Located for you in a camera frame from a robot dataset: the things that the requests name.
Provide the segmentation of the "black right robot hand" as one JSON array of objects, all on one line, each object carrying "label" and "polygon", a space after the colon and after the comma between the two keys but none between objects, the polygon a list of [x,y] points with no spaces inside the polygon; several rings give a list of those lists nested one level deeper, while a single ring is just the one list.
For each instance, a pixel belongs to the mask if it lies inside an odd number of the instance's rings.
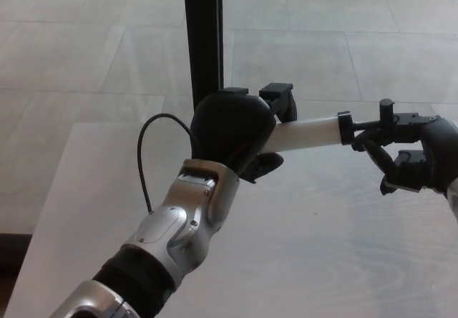
[{"label": "black right robot hand", "polygon": [[392,113],[364,123],[352,148],[367,152],[384,174],[382,195],[428,188],[447,197],[457,179],[457,126],[438,115]]}]

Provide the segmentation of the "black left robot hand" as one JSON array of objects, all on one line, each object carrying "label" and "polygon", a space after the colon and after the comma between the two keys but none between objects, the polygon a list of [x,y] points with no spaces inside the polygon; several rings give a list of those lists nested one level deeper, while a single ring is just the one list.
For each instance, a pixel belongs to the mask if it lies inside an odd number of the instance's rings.
[{"label": "black left robot hand", "polygon": [[283,158],[262,148],[277,122],[297,120],[292,90],[289,83],[270,83],[258,95],[234,87],[208,95],[190,124],[192,157],[221,163],[249,183],[279,168]]}]

